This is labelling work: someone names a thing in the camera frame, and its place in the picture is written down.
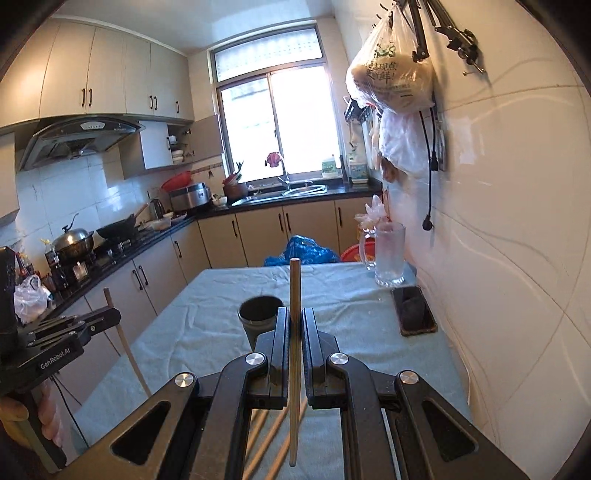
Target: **plastic bag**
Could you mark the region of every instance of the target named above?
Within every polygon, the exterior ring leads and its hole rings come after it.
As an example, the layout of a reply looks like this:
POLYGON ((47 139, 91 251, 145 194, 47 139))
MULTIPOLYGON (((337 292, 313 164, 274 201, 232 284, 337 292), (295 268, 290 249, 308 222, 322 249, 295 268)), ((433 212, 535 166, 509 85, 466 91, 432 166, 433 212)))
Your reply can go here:
POLYGON ((287 242, 285 251, 279 257, 267 258, 265 266, 289 265, 292 258, 299 258, 303 265, 340 262, 340 257, 330 248, 321 247, 311 238, 294 235, 287 242))
POLYGON ((379 150, 392 165, 412 177, 429 173, 429 153, 418 113, 396 115, 392 110, 384 110, 379 150))
POLYGON ((390 108, 396 113, 418 112, 433 106, 433 64, 413 60, 414 33, 396 5, 376 25, 347 70, 349 94, 360 103, 390 108))
POLYGON ((386 207, 377 195, 371 200, 371 206, 365 205, 366 213, 358 213, 355 220, 363 230, 373 230, 375 226, 382 222, 389 222, 386 207))
POLYGON ((14 291, 14 311, 23 324, 31 323, 47 308, 47 295, 37 275, 31 275, 14 291))

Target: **blue plastic bag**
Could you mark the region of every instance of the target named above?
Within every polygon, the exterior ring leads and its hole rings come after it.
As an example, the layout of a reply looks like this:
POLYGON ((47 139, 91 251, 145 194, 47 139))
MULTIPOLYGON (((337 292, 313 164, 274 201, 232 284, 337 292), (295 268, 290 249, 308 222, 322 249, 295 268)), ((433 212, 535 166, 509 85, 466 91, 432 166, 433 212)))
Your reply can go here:
POLYGON ((294 235, 287 242, 285 251, 279 257, 267 258, 265 266, 289 265, 291 258, 299 258, 302 265, 340 262, 339 256, 330 248, 321 247, 311 238, 294 235))

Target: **glass pitcher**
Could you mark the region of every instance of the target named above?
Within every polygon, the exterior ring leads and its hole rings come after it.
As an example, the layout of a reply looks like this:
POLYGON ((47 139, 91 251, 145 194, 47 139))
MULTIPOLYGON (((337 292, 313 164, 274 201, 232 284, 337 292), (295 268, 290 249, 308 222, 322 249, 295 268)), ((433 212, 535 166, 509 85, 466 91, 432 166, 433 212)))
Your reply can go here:
POLYGON ((375 269, 375 281, 384 287, 400 285, 404 278, 404 239, 406 228, 398 222, 380 223, 359 241, 359 256, 369 268, 375 269), (365 254, 365 241, 375 238, 375 261, 369 262, 365 254))

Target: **upper cabinet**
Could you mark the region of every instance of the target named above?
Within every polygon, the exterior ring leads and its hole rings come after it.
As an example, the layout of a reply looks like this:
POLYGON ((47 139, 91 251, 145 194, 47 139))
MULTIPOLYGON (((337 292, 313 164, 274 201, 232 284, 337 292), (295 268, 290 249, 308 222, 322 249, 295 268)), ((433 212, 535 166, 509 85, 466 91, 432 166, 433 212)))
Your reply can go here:
POLYGON ((0 128, 87 113, 193 120, 187 59, 118 30, 47 21, 0 82, 0 128))
POLYGON ((42 118, 86 113, 86 80, 95 30, 75 22, 60 24, 43 81, 42 118))
POLYGON ((86 82, 86 113, 126 113, 124 50, 126 35, 97 28, 86 82))

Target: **white tile wall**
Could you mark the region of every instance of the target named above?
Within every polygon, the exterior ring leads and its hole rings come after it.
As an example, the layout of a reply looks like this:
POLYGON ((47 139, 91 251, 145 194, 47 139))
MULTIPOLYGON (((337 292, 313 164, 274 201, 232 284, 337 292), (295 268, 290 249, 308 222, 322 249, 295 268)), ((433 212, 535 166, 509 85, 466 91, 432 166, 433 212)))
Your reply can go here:
MULTIPOLYGON (((379 2, 333 5, 352 59, 379 2)), ((532 480, 550 480, 591 417, 591 98, 514 0, 446 8, 476 34, 488 76, 464 77, 426 28, 449 169, 434 174, 433 231, 421 228, 423 179, 389 186, 390 212, 467 363, 475 424, 532 480)))

